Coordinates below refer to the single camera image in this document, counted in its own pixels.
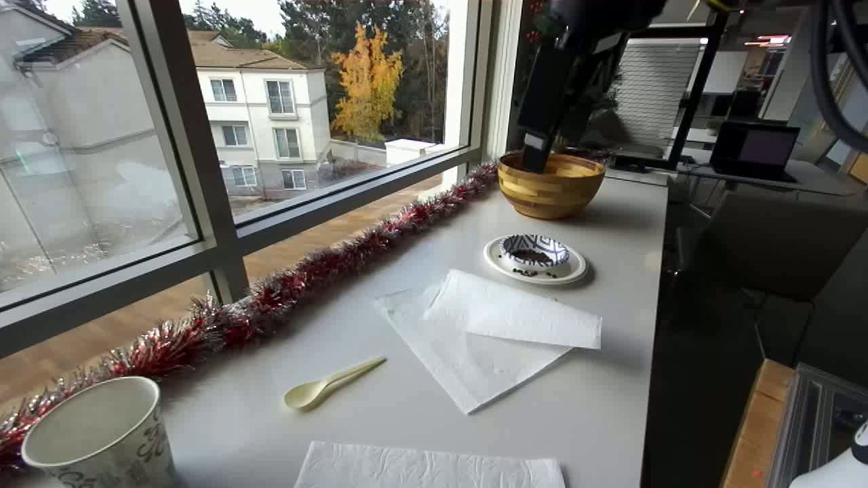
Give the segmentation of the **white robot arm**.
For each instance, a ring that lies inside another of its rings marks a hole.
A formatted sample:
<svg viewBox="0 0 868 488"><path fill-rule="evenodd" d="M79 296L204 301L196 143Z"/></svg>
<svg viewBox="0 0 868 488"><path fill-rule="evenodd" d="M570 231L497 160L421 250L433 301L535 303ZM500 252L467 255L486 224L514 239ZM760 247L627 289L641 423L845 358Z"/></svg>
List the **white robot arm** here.
<svg viewBox="0 0 868 488"><path fill-rule="evenodd" d="M551 0L548 33L539 34L528 86L519 110L521 162L542 172L562 132L565 114L585 121L609 90L618 60L665 11L668 0ZM866 26L855 0L810 0L810 86L824 125L852 149L866 152L868 135L839 107L828 72L829 44L841 40L859 82L868 82Z"/></svg>

